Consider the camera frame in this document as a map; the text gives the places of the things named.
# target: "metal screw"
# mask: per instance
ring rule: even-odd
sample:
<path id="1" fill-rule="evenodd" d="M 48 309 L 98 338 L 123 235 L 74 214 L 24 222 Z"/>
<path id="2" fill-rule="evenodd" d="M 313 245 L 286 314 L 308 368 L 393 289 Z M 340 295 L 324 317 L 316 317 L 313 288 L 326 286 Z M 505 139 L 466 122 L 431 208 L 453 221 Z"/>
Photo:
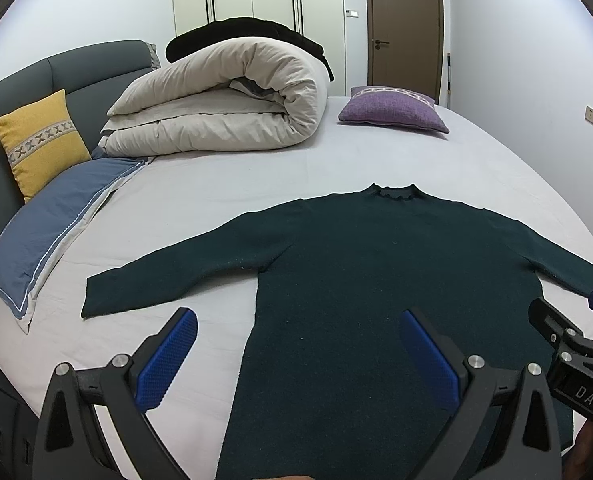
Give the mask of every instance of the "metal screw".
<path id="1" fill-rule="evenodd" d="M 116 368 L 123 368 L 128 364 L 130 357 L 126 354 L 117 354 L 112 358 L 112 366 Z"/>
<path id="2" fill-rule="evenodd" d="M 56 373 L 57 375 L 65 375 L 68 373 L 69 370 L 70 365 L 68 363 L 61 363 L 56 366 L 56 368 L 54 369 L 54 373 Z"/>
<path id="3" fill-rule="evenodd" d="M 483 368 L 485 366 L 485 361 L 483 360 L 483 358 L 480 355 L 470 355 L 470 357 L 467 358 L 467 363 L 472 367 L 472 368 Z"/>
<path id="4" fill-rule="evenodd" d="M 528 372 L 532 375 L 541 375 L 541 367 L 536 363 L 530 363 L 528 365 Z"/>

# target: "electrical outlet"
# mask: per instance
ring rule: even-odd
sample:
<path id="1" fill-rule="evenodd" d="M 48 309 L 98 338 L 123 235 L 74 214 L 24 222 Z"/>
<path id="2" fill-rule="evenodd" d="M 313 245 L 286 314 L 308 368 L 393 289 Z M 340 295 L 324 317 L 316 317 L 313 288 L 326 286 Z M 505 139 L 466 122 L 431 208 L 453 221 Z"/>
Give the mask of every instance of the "electrical outlet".
<path id="1" fill-rule="evenodd" d="M 585 107 L 585 120 L 593 126 L 593 108 L 590 108 L 589 106 Z"/>

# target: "mattress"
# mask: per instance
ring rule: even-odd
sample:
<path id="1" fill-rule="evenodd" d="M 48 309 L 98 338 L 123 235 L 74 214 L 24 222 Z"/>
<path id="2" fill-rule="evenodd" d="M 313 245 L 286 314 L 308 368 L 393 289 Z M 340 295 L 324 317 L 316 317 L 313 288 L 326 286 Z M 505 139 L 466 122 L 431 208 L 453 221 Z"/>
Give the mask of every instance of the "mattress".
<path id="1" fill-rule="evenodd" d="M 244 212 L 289 200 L 353 192 L 372 183 L 416 184 L 431 195 L 518 219 L 593 263 L 592 235 L 570 206 L 474 124 L 440 107 L 437 111 L 451 130 L 448 136 L 339 124 L 336 118 L 346 102 L 329 98 L 314 136 L 291 148 L 157 158 L 115 192 L 68 248 L 41 290 L 29 335 L 0 300 L 0 367 L 32 409 L 40 412 L 58 363 L 104 366 L 117 353 L 132 353 L 178 306 L 188 306 L 198 317 L 198 339 L 163 403 L 148 418 L 190 478 L 213 479 L 243 349 L 254 325 L 256 275 L 228 273 L 172 303 L 81 320 L 85 282 Z M 593 338 L 587 300 L 542 282 L 545 298 Z M 123 475 L 138 478 L 107 411 L 98 411 Z M 582 422 L 576 415 L 576 431 Z"/>

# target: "blue pillow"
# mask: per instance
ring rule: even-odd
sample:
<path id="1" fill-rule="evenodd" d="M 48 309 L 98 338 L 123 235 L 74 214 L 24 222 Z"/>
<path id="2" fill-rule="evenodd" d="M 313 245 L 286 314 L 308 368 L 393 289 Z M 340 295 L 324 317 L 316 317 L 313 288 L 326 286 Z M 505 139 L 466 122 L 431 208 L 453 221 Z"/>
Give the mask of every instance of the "blue pillow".
<path id="1" fill-rule="evenodd" d="M 149 160 L 100 158 L 59 174 L 21 207 L 0 235 L 0 296 L 24 332 L 36 297 L 65 250 L 109 195 Z"/>

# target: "yellow pillow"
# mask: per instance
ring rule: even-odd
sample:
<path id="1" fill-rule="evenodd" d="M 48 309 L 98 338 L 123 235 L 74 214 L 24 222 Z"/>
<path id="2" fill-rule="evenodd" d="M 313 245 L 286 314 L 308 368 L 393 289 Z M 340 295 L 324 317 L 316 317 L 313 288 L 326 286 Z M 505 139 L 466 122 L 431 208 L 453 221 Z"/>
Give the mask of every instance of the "yellow pillow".
<path id="1" fill-rule="evenodd" d="M 65 90 L 0 117 L 0 141 L 25 202 L 90 152 L 65 105 Z"/>

